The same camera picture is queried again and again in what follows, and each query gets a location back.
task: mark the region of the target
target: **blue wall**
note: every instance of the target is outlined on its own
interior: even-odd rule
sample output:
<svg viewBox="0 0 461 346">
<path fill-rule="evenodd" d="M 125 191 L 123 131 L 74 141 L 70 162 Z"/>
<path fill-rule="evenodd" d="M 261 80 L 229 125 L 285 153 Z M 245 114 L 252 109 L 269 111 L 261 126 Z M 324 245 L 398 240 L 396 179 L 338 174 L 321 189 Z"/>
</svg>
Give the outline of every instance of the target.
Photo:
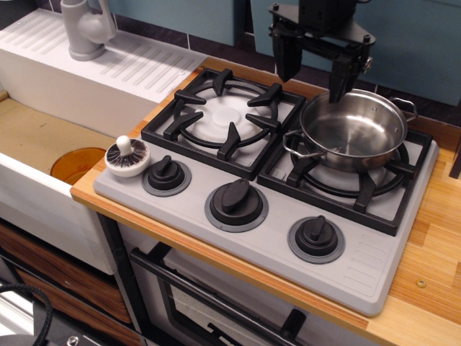
<svg viewBox="0 0 461 346">
<path fill-rule="evenodd" d="M 90 6 L 99 7 L 97 0 Z M 245 0 L 110 0 L 111 12 L 234 45 L 244 34 Z"/>
<path fill-rule="evenodd" d="M 272 54 L 268 27 L 272 0 L 251 0 L 256 50 Z M 283 0 L 281 4 L 297 4 Z M 372 0 L 358 4 L 355 20 L 371 32 L 371 70 L 363 81 L 458 105 L 461 100 L 461 1 Z M 307 66 L 330 71 L 331 62 L 304 52 Z"/>
</svg>

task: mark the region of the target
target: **butcher block counter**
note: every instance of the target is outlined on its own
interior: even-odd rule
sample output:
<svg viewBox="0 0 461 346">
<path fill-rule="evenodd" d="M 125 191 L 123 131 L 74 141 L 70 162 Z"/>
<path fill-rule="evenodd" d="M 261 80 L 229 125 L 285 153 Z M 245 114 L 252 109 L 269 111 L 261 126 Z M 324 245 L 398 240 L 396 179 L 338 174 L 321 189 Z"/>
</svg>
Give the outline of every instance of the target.
<svg viewBox="0 0 461 346">
<path fill-rule="evenodd" d="M 204 67 L 231 68 L 235 76 L 263 84 L 277 76 L 208 58 L 179 86 L 183 89 Z M 289 81 L 284 90 L 308 99 L 323 89 Z M 128 135 L 132 138 L 173 98 L 167 97 Z M 382 312 L 366 317 L 256 267 L 221 249 L 145 217 L 95 193 L 93 182 L 104 170 L 101 160 L 71 189 L 80 203 L 178 250 L 322 316 L 382 345 L 461 345 L 461 180 L 449 177 L 461 129 L 419 117 L 410 128 L 433 135 L 440 147 L 408 243 Z"/>
</svg>

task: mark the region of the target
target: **black burner grate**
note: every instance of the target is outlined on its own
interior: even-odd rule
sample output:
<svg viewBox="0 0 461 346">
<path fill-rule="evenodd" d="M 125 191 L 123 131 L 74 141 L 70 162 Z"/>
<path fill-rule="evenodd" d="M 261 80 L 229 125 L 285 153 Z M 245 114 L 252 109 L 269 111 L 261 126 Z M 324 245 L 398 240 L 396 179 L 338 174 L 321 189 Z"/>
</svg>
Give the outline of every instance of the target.
<svg viewBox="0 0 461 346">
<path fill-rule="evenodd" d="M 362 186 L 360 191 L 338 190 L 334 187 L 327 186 L 309 175 L 309 171 L 318 164 L 317 161 L 312 159 L 293 159 L 293 170 L 290 172 L 287 181 L 278 179 L 272 176 L 271 173 L 274 168 L 277 167 L 277 162 L 280 158 L 287 154 L 282 144 L 277 147 L 262 168 L 258 175 L 258 183 L 364 226 L 395 236 L 405 213 L 406 206 L 408 205 L 408 201 L 410 200 L 411 193 L 413 192 L 419 170 L 423 165 L 427 151 L 431 145 L 432 136 L 409 130 L 406 141 L 421 146 L 421 152 L 416 163 L 414 165 L 408 163 L 408 152 L 405 146 L 402 145 L 398 149 L 400 158 L 392 160 L 385 166 L 386 169 L 395 174 L 395 177 L 390 182 L 380 187 L 376 187 L 368 174 L 362 174 L 360 177 Z M 303 184 L 311 185 L 319 190 L 327 192 L 331 197 L 318 193 L 315 190 L 304 189 Z M 393 220 L 386 220 L 367 212 L 367 206 L 374 197 L 384 195 L 394 188 L 403 188 L 405 192 L 403 193 L 403 197 L 400 200 L 400 205 L 398 206 L 397 213 Z M 352 205 L 343 203 L 335 199 L 334 196 L 355 198 L 355 202 Z"/>
<path fill-rule="evenodd" d="M 248 101 L 249 107 L 265 106 L 270 109 L 270 116 L 245 115 L 247 121 L 261 130 L 250 138 L 242 140 L 235 124 L 230 122 L 228 137 L 222 143 L 209 141 L 192 134 L 188 127 L 201 119 L 203 113 L 187 112 L 187 106 L 204 105 L 207 102 L 206 99 L 197 94 L 212 89 L 216 97 L 221 97 L 225 90 L 232 88 L 256 95 Z M 234 77 L 232 71 L 228 69 L 218 72 L 206 68 L 184 90 L 176 92 L 174 100 L 144 127 L 141 131 L 141 137 L 147 142 L 239 177 L 254 179 L 261 169 L 264 159 L 270 155 L 271 149 L 281 140 L 283 131 L 298 116 L 304 101 L 304 97 L 282 91 L 280 84 L 267 87 Z M 280 102 L 292 105 L 290 113 L 283 120 L 279 120 Z M 261 152 L 257 153 L 256 159 L 249 166 L 239 164 L 234 157 L 238 155 L 237 150 L 257 141 L 266 141 L 266 144 L 263 145 Z M 215 149 L 216 153 L 210 153 L 201 147 Z"/>
</svg>

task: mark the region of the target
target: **orange cup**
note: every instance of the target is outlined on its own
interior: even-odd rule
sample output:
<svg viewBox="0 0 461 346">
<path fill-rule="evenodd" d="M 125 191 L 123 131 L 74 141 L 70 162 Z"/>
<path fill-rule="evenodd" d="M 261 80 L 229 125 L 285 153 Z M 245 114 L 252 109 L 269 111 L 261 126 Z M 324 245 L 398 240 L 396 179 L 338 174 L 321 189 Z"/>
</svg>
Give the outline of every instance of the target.
<svg viewBox="0 0 461 346">
<path fill-rule="evenodd" d="M 75 184 L 87 173 L 106 151 L 101 148 L 82 148 L 62 155 L 51 167 L 50 175 L 56 179 Z"/>
</svg>

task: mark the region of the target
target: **stainless steel pot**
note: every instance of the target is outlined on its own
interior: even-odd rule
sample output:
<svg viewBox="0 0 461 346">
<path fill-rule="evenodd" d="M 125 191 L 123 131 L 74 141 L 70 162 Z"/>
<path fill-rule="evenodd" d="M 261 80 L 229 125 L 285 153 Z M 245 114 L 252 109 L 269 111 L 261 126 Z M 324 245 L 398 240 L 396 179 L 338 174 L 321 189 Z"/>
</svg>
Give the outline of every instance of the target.
<svg viewBox="0 0 461 346">
<path fill-rule="evenodd" d="M 411 106 L 413 116 L 407 119 L 393 102 Z M 353 89 L 338 103 L 330 103 L 326 92 L 306 104 L 301 129 L 284 135 L 284 148 L 301 159 L 312 157 L 330 168 L 364 173 L 392 159 L 405 140 L 407 121 L 417 116 L 415 104 L 404 99 Z M 290 136 L 301 136 L 308 154 L 290 148 Z"/>
</svg>

